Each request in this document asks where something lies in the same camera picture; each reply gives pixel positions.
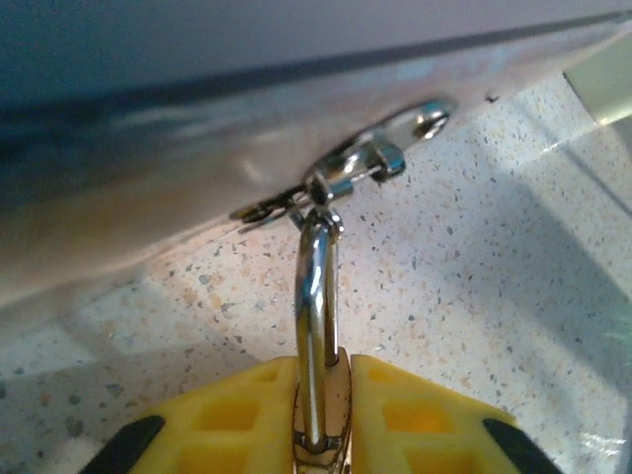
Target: yellow plastic object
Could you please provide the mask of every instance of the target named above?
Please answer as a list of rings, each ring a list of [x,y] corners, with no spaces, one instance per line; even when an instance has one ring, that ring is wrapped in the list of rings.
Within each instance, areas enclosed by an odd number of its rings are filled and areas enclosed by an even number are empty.
[[[166,424],[131,474],[289,474],[296,357],[280,357],[155,407]]]
[[[368,355],[352,355],[354,474],[519,474],[483,420],[497,408]]]

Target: metal clasp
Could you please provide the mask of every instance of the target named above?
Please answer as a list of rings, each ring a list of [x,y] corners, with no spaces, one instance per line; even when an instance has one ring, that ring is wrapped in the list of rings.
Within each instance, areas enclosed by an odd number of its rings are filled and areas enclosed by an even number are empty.
[[[354,184],[366,177],[384,183],[404,172],[404,151],[420,140],[435,137],[454,108],[450,100],[436,99],[396,114],[318,160],[297,186],[242,207],[229,217],[241,221],[238,232],[246,233],[296,215],[310,205],[331,205],[351,195]]]
[[[338,348],[338,241],[334,209],[314,207],[300,226],[295,283],[299,384],[294,404],[296,472],[341,472],[351,432],[351,371]]]

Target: speckled countertop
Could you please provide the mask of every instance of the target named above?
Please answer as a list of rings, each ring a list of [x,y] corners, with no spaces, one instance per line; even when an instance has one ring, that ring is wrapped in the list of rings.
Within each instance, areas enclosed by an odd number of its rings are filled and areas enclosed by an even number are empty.
[[[624,472],[631,147],[556,76],[361,184],[342,344],[508,409],[565,472]],[[203,238],[0,350],[0,472],[75,472],[151,404],[293,354],[297,231]]]

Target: metal rod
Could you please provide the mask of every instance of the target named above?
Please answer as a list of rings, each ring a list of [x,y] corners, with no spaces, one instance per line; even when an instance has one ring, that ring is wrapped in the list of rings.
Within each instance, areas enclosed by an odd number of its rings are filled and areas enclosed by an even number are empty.
[[[332,239],[325,267],[325,365],[338,363],[338,245]]]
[[[333,232],[313,210],[305,219],[298,247],[295,284],[296,345],[305,448],[316,454],[327,445],[325,431],[325,300],[328,254]]]

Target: metal loop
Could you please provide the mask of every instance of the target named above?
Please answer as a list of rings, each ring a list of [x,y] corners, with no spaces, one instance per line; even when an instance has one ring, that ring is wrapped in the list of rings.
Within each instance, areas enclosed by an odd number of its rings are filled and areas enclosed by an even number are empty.
[[[314,208],[302,223],[294,308],[300,367],[305,448],[327,448],[325,430],[326,366],[338,362],[337,242],[344,230],[334,209]]]

